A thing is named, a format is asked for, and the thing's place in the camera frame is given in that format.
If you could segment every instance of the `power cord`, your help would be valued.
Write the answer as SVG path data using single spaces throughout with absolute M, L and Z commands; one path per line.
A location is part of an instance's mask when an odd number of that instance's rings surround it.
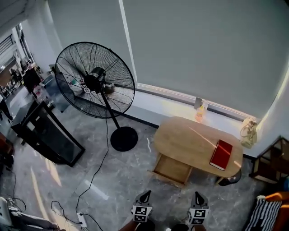
M 57 212 L 52 208 L 53 202 L 58 203 L 59 207 L 62 209 L 62 215 L 59 214 L 59 213 L 57 213 Z M 74 224 L 82 224 L 81 222 L 75 222 L 75 221 L 73 221 L 73 220 L 70 220 L 70 219 L 65 215 L 64 209 L 63 209 L 63 207 L 61 206 L 61 204 L 59 203 L 59 201 L 56 201 L 56 200 L 51 201 L 51 210 L 52 210 L 53 212 L 55 212 L 57 215 L 64 217 L 66 221 L 68 220 L 68 221 L 70 221 L 70 222 L 72 222 L 72 223 L 74 223 Z
M 107 156 L 107 154 L 108 154 L 108 137 L 107 137 L 107 153 L 105 154 L 105 156 L 104 156 L 104 158 L 103 158 L 103 161 L 104 161 L 105 157 Z M 90 181 L 89 188 L 86 189 L 86 190 L 78 197 L 77 204 L 76 204 L 76 207 L 75 207 L 76 213 L 77 213 L 77 207 L 78 207 L 78 204 L 79 204 L 80 197 L 81 197 L 83 194 L 85 194 L 85 193 L 90 189 L 95 175 L 99 172 L 101 166 L 103 165 L 103 161 L 101 162 L 98 170 L 94 173 L 94 175 L 93 175 L 93 177 L 92 177 L 92 179 L 91 179 L 91 181 Z
M 9 195 L 9 194 L 1 195 L 0 197 L 5 197 L 5 196 L 9 196 L 9 197 L 10 197 L 10 198 L 8 198 L 8 199 L 6 199 L 6 200 L 7 200 L 12 206 L 17 207 L 20 212 L 23 213 L 23 212 L 26 211 L 26 204 L 25 204 L 25 202 L 24 202 L 22 199 L 17 198 L 17 197 L 12 197 L 12 196 Z M 21 201 L 21 202 L 23 203 L 23 205 L 24 205 L 24 210 L 22 210 L 21 208 L 19 208 L 19 206 L 15 204 L 14 200 L 19 200 L 19 201 Z
M 85 194 L 85 193 L 90 189 L 90 187 L 91 187 L 91 185 L 92 185 L 92 182 L 93 182 L 93 180 L 94 180 L 94 177 L 95 177 L 95 175 L 99 172 L 101 166 L 103 165 L 104 159 L 105 159 L 105 157 L 107 156 L 108 151 L 109 151 L 107 118 L 105 119 L 105 122 L 106 122 L 106 126 L 107 126 L 107 152 L 105 153 L 105 155 L 104 155 L 104 157 L 103 157 L 103 160 L 102 160 L 102 162 L 101 162 L 98 170 L 94 173 L 94 175 L 93 175 L 93 177 L 92 177 L 92 179 L 91 179 L 91 181 L 90 181 L 90 185 L 89 185 L 88 189 L 86 189 L 86 190 L 78 197 L 78 199 L 77 199 L 77 204 L 76 204 L 76 207 L 75 207 L 76 213 L 77 213 L 77 207 L 78 207 L 78 204 L 79 204 L 80 197 L 81 197 L 83 194 Z M 62 209 L 62 215 L 61 215 L 61 214 L 58 214 L 55 210 L 52 209 L 52 204 L 53 204 L 53 202 L 58 203 L 58 205 L 59 205 L 60 208 Z M 55 212 L 56 214 L 58 214 L 59 216 L 64 217 L 64 218 L 65 218 L 65 221 L 68 220 L 68 221 L 71 221 L 71 222 L 74 223 L 74 224 L 80 224 L 80 225 L 82 224 L 82 222 L 75 222 L 75 221 L 70 220 L 70 219 L 65 215 L 64 209 L 63 209 L 63 207 L 60 205 L 60 203 L 59 203 L 58 201 L 55 201 L 55 200 L 51 201 L 51 210 L 52 210 L 53 212 Z M 89 215 L 89 214 L 85 214 L 85 213 L 82 213 L 82 214 L 91 217 L 91 218 L 93 219 L 93 221 L 97 224 L 97 226 L 100 228 L 100 230 L 103 231 L 103 229 L 100 227 L 100 225 L 97 223 L 97 221 L 94 219 L 93 216 L 91 216 L 91 215 Z
M 82 216 L 82 215 L 89 216 L 91 219 L 94 220 L 94 222 L 97 224 L 97 226 L 100 228 L 100 230 L 103 231 L 103 229 L 99 226 L 98 222 L 97 222 L 91 215 L 86 214 L 86 213 L 81 213 L 80 215 L 81 215 L 81 216 Z
M 14 177 L 15 177 L 14 187 L 13 187 L 13 197 L 14 197 L 15 196 L 15 187 L 16 187 L 16 174 L 11 169 L 9 169 L 8 167 L 6 167 L 6 170 L 8 170 L 12 174 L 14 174 Z

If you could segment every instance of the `book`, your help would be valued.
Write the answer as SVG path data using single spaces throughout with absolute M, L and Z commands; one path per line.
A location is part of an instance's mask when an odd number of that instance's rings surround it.
M 233 147 L 231 144 L 223 140 L 219 140 L 217 143 L 217 147 L 214 151 L 214 154 L 211 158 L 210 165 L 224 171 L 229 162 L 232 148 Z

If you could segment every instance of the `standing fan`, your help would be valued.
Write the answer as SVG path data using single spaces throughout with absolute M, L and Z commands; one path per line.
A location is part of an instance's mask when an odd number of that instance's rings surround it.
M 74 43 L 57 57 L 55 78 L 72 106 L 89 116 L 113 119 L 117 129 L 110 141 L 117 151 L 136 145 L 136 131 L 120 127 L 116 120 L 130 108 L 135 96 L 131 72 L 116 53 L 92 42 Z

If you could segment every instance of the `black round base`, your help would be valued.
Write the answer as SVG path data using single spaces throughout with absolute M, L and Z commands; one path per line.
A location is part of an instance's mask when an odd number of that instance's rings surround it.
M 121 127 L 116 129 L 110 138 L 112 147 L 120 152 L 131 150 L 137 143 L 138 136 L 131 127 Z

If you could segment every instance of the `marble floor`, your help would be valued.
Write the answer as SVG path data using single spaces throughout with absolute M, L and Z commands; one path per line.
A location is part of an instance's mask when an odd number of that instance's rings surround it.
M 15 196 L 24 200 L 27 214 L 57 222 L 66 230 L 78 231 L 80 227 L 51 210 L 52 200 L 59 201 L 69 219 L 77 221 L 75 207 L 78 196 L 85 191 L 93 174 L 99 168 L 107 151 L 106 121 L 89 117 L 69 106 L 64 113 L 54 110 L 55 115 L 72 135 L 86 148 L 74 167 L 55 165 L 42 157 L 27 144 L 15 143 L 13 171 L 17 182 Z M 252 163 L 243 160 L 242 178 L 234 185 L 215 186 L 215 177 L 194 169 L 184 189 L 152 177 L 156 161 L 153 146 L 155 128 L 119 116 L 121 126 L 136 129 L 139 141 L 128 152 L 118 152 L 109 144 L 109 152 L 91 189 L 79 200 L 78 211 L 89 213 L 104 231 L 117 231 L 131 217 L 131 207 L 136 195 L 152 190 L 151 219 L 156 231 L 165 231 L 184 218 L 195 191 L 204 194 L 210 205 L 209 217 L 205 220 L 208 231 L 241 231 L 256 196 L 263 193 L 266 184 L 248 177 Z M 108 123 L 108 138 L 115 130 L 111 119 Z M 4 171 L 1 177 L 0 194 L 12 194 L 14 175 Z M 53 208 L 62 213 L 54 204 Z M 99 230 L 88 217 L 88 229 Z

